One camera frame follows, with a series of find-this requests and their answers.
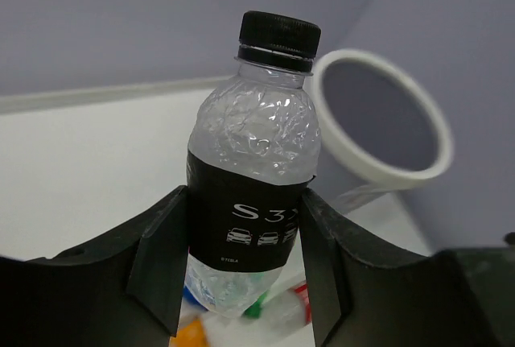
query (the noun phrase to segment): bottle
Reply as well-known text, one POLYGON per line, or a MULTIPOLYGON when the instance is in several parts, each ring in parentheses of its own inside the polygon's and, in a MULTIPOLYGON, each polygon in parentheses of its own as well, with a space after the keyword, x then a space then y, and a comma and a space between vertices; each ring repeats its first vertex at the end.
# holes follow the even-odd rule
POLYGON ((291 287, 262 305, 266 340, 270 343, 288 337, 311 323, 311 305, 306 282, 291 287))
POLYGON ((245 13, 237 74, 197 114, 188 143, 185 284, 224 316, 240 316, 270 288, 295 241, 296 205, 321 145, 303 91, 319 37, 312 23, 245 13))

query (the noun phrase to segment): black bottle cap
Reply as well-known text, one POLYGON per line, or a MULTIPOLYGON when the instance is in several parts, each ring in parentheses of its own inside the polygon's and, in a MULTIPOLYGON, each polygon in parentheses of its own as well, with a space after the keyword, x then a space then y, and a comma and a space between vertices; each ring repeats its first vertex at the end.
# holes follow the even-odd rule
POLYGON ((292 71, 310 72, 320 33, 314 23, 247 11, 241 23, 238 57, 292 71))

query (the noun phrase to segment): bottle neck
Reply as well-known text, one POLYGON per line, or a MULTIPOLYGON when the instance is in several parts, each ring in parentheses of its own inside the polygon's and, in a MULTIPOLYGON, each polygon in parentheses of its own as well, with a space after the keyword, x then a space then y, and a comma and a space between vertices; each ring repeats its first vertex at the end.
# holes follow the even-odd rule
POLYGON ((302 89, 306 74, 301 72, 285 72, 274 67, 249 63, 240 60, 241 65, 237 75, 247 80, 258 81, 274 87, 302 89))

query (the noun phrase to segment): white rim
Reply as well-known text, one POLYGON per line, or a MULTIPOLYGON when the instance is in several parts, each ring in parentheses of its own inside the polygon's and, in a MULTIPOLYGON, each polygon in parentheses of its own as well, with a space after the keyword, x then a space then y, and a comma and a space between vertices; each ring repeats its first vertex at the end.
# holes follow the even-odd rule
POLYGON ((315 103, 322 141, 332 156, 343 166, 370 183, 391 189, 407 189, 420 186, 445 172, 452 162, 453 142, 451 131, 431 96, 412 77, 388 60, 370 52, 342 49, 322 57, 313 70, 311 97, 315 103), (399 84, 421 107, 434 129, 438 152, 433 164, 421 171, 407 171, 390 166, 357 146, 332 116, 323 95, 323 75, 336 61, 352 61, 366 65, 399 84))

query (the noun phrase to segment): cup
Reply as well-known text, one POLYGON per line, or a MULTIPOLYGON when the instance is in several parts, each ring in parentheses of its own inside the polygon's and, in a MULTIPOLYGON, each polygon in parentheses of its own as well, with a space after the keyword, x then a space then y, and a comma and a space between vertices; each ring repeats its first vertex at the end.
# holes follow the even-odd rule
POLYGON ((310 95, 323 148, 311 188, 339 213, 420 187, 449 168, 448 123, 401 68, 370 52, 342 49, 323 56, 313 73, 310 95))

